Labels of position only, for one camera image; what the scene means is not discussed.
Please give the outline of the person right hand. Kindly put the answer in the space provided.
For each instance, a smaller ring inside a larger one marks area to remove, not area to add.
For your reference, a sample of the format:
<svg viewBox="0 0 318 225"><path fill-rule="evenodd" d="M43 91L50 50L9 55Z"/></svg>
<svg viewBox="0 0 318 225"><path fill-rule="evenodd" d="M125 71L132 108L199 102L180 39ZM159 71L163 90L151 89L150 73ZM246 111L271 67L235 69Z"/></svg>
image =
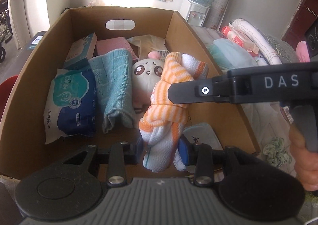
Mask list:
<svg viewBox="0 0 318 225"><path fill-rule="evenodd" d="M309 152L306 141L297 126L293 123L289 130L290 152L295 160L294 169L306 191L317 191L317 153Z"/></svg>

